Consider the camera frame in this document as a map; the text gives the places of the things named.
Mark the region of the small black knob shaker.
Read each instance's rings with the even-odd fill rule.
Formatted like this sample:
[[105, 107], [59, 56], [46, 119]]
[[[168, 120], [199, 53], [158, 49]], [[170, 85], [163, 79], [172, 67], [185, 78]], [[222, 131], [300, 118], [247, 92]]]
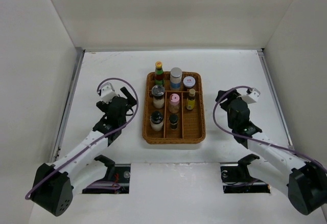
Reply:
[[151, 128], [154, 131], [161, 131], [164, 125], [164, 116], [163, 114], [156, 110], [150, 116]]

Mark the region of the green label sauce bottle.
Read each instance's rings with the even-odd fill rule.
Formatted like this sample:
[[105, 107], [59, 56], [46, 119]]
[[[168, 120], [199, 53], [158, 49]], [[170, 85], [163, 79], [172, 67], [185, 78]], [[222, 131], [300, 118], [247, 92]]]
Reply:
[[162, 69], [161, 61], [157, 61], [155, 63], [154, 80], [155, 80], [156, 85], [161, 85], [161, 86], [165, 85], [165, 75], [164, 75], [164, 71]]

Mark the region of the pink lid spice shaker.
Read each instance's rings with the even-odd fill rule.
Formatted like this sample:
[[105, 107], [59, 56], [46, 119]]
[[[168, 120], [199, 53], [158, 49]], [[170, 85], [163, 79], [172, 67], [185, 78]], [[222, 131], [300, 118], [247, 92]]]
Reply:
[[176, 114], [180, 109], [180, 96], [173, 93], [169, 97], [168, 109], [170, 113]]

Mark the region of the yellow label brown bottle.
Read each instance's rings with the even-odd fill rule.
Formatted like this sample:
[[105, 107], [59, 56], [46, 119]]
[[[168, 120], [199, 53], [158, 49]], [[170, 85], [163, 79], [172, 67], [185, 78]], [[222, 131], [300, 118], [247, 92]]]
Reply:
[[188, 96], [186, 99], [186, 109], [187, 110], [193, 110], [195, 106], [195, 94], [196, 91], [192, 88], [188, 92]]

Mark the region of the dark pepper spice bottle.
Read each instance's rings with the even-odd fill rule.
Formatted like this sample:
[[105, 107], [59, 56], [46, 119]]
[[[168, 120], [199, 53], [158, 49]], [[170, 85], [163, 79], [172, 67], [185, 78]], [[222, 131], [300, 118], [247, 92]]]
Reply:
[[178, 116], [176, 114], [171, 114], [169, 116], [170, 128], [176, 130], [178, 127]]

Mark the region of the white lid spice jar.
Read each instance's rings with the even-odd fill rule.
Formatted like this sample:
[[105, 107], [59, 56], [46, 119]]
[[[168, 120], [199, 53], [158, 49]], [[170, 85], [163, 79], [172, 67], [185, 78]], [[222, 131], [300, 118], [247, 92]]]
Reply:
[[196, 79], [192, 76], [186, 76], [183, 79], [183, 86], [186, 91], [193, 89], [196, 84]]

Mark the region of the tall white pearl jar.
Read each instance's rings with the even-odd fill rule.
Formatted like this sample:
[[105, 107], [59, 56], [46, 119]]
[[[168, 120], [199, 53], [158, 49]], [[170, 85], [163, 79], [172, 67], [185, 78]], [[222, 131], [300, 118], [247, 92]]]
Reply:
[[182, 70], [180, 68], [172, 68], [170, 71], [170, 89], [179, 91], [181, 87]]

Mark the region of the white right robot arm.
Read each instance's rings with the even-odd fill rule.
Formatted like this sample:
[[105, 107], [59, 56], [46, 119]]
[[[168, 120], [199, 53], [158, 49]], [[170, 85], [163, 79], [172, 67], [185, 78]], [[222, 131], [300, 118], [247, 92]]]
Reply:
[[227, 113], [224, 132], [252, 153], [239, 160], [237, 175], [243, 181], [262, 180], [283, 193], [301, 214], [309, 215], [326, 204], [326, 169], [316, 160], [293, 149], [279, 146], [250, 120], [249, 105], [259, 100], [256, 88], [237, 87], [219, 91], [215, 107]]

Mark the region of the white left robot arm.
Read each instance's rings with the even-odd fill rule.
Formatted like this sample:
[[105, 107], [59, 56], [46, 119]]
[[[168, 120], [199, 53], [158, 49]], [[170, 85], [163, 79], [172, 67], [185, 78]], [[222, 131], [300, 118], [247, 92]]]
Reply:
[[123, 96], [115, 93], [111, 83], [99, 90], [101, 100], [96, 103], [103, 112], [86, 138], [63, 158], [44, 163], [36, 171], [33, 187], [26, 199], [44, 208], [54, 216], [62, 215], [70, 206], [75, 194], [101, 180], [114, 178], [115, 162], [102, 153], [122, 133], [129, 120], [135, 116], [137, 95], [122, 87]]

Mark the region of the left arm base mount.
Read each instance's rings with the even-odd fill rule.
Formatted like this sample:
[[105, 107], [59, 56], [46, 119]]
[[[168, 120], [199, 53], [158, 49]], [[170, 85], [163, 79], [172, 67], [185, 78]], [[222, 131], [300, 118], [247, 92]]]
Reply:
[[95, 158], [100, 166], [105, 166], [104, 176], [95, 179], [82, 190], [82, 194], [129, 194], [131, 165], [116, 164], [104, 155]]

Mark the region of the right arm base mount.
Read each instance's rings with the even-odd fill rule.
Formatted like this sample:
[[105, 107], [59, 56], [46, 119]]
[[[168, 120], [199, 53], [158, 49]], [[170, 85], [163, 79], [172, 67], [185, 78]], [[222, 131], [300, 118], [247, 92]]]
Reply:
[[237, 162], [222, 163], [220, 165], [223, 192], [225, 194], [245, 194], [245, 193], [267, 193], [270, 194], [270, 186], [253, 178], [249, 174], [248, 166], [259, 160], [255, 154], [249, 154]]

